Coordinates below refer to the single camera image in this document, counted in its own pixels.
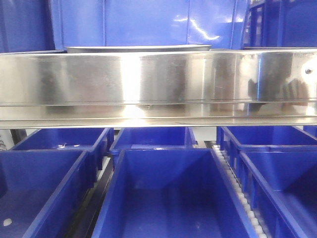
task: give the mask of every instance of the blue storage crate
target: blue storage crate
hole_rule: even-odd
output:
[[[63,237],[89,188],[87,163],[85,151],[1,152],[0,237]]]
[[[230,166],[240,177],[240,151],[317,150],[317,138],[294,126],[222,127],[221,146],[228,153]]]
[[[317,46],[317,1],[253,2],[245,33],[246,47]]]
[[[305,125],[303,130],[309,133],[310,135],[313,135],[314,137],[317,136],[317,126],[315,125]]]
[[[0,53],[54,50],[46,0],[0,0]]]
[[[193,148],[197,145],[190,127],[129,127],[123,128],[110,148],[113,167],[124,149]]]
[[[241,152],[243,190],[273,238],[317,237],[317,152]]]
[[[185,44],[240,49],[249,9],[248,0],[50,1],[59,50]]]
[[[113,128],[61,128],[41,129],[15,145],[12,150],[88,150],[91,170],[96,180],[96,170],[103,166],[103,157],[114,140]]]
[[[208,149],[125,150],[93,238],[257,238]]]

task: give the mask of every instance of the shelf lip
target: shelf lip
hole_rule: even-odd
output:
[[[2,54],[0,127],[314,123],[316,79],[317,48]]]
[[[54,121],[1,121],[0,129],[34,129],[34,128],[72,128],[72,127],[147,127],[147,126],[230,126],[230,125],[317,125],[317,118],[312,117],[265,117],[265,118],[226,118],[226,119],[146,119],[138,121],[87,119]]]
[[[0,107],[0,128],[317,124],[317,103]]]

